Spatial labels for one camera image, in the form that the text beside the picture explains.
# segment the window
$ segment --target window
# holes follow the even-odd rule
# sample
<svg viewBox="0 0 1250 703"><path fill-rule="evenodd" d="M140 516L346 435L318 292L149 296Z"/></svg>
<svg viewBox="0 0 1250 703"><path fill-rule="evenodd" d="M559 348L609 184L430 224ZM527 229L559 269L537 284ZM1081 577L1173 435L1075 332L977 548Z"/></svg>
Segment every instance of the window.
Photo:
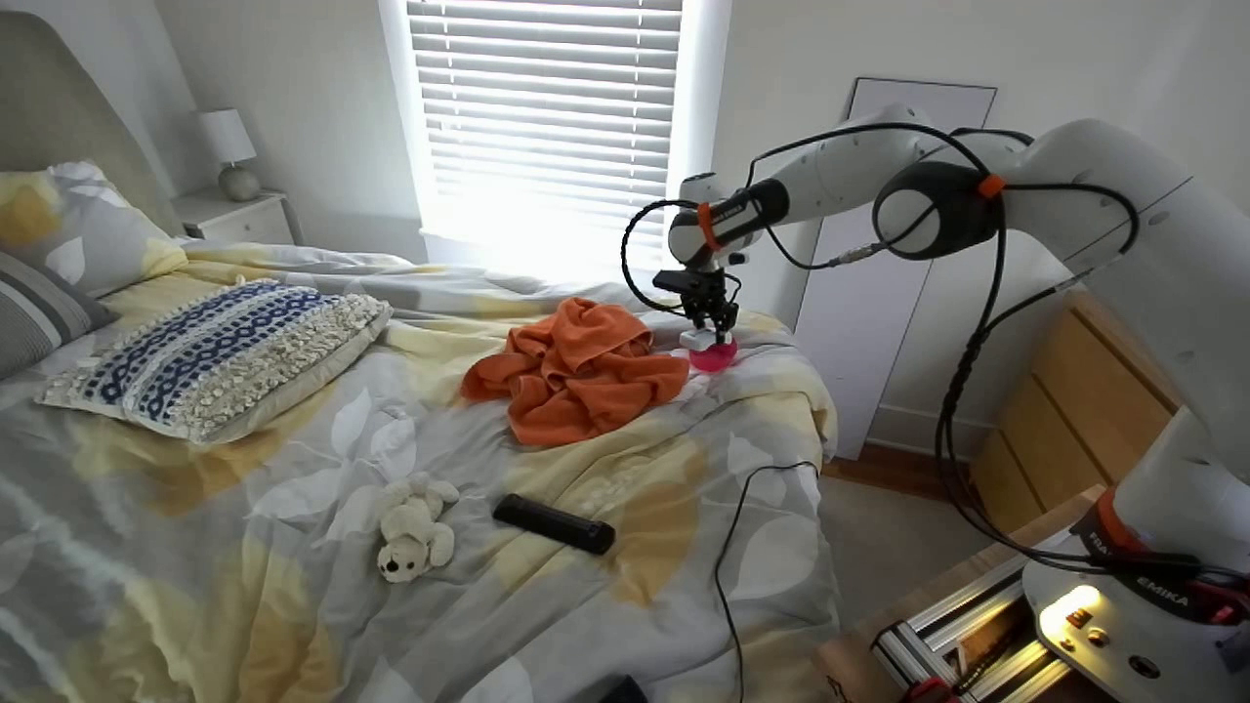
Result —
<svg viewBox="0 0 1250 703"><path fill-rule="evenodd" d="M679 0L411 0L424 229L564 284L618 279L667 188ZM666 258L662 218L639 258Z"/></svg>

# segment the stuffed toy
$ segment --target stuffed toy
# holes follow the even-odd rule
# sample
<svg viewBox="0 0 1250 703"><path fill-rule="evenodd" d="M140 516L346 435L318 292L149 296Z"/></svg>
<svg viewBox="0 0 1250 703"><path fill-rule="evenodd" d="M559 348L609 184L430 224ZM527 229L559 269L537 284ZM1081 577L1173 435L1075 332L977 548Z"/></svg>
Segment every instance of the stuffed toy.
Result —
<svg viewBox="0 0 1250 703"><path fill-rule="evenodd" d="M449 504L459 504L459 487L445 481L408 481L390 487L381 504L381 569L389 584L416 584L426 569L441 569L452 564L459 533L439 522Z"/></svg>

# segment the patterned pillow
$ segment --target patterned pillow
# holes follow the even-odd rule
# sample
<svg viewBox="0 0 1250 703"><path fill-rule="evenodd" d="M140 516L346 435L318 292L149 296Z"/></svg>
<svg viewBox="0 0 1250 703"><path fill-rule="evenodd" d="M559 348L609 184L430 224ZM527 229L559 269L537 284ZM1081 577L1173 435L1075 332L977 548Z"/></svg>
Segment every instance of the patterned pillow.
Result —
<svg viewBox="0 0 1250 703"><path fill-rule="evenodd" d="M27 181L27 188L8 196L8 218L21 228L0 233L0 250L61 275L88 296L187 267L187 256L90 159L5 181Z"/></svg>
<svg viewBox="0 0 1250 703"><path fill-rule="evenodd" d="M318 395L389 321L390 306L365 292L234 284L77 365L38 404L219 447Z"/></svg>
<svg viewBox="0 0 1250 703"><path fill-rule="evenodd" d="M0 250L0 379L111 321L114 314L102 306L76 296L61 279Z"/></svg>

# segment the remote control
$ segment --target remote control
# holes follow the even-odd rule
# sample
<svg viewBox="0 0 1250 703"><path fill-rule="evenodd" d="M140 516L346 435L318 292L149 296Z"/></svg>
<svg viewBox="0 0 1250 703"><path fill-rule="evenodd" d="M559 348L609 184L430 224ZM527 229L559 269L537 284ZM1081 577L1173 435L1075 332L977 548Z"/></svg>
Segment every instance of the remote control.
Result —
<svg viewBox="0 0 1250 703"><path fill-rule="evenodd" d="M618 538L618 533L609 522L581 521L581 516L559 512L551 504L537 504L516 492L508 492L492 516L498 516L498 522L512 522L512 529L537 533L542 538L555 538L555 545L567 545L567 548L577 548L589 555L605 555Z"/></svg>

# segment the orange towel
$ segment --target orange towel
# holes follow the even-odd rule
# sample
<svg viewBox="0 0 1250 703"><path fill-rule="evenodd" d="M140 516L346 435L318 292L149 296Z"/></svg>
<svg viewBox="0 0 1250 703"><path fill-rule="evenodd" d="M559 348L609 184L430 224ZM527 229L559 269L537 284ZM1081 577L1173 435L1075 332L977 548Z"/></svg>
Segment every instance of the orange towel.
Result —
<svg viewBox="0 0 1250 703"><path fill-rule="evenodd" d="M555 318L508 332L508 348L475 365L460 395L512 397L521 447L571 447L673 404L687 360L654 351L654 332L618 306L564 302Z"/></svg>

